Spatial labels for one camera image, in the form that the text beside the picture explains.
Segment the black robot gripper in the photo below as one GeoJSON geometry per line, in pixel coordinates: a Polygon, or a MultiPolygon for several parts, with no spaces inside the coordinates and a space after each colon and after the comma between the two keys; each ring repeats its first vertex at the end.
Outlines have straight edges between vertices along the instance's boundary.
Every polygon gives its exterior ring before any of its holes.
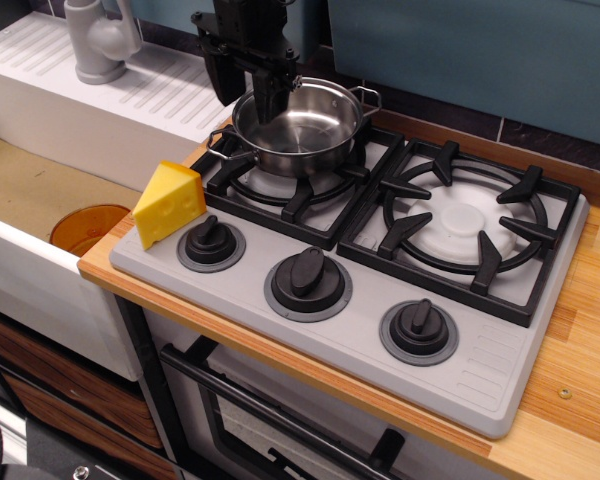
{"type": "Polygon", "coordinates": [[[302,85],[300,52],[283,30],[289,1],[215,1],[211,12],[196,11],[199,47],[215,94],[229,106],[246,92],[252,75],[259,123],[271,123],[288,106],[289,92],[302,85]]]}

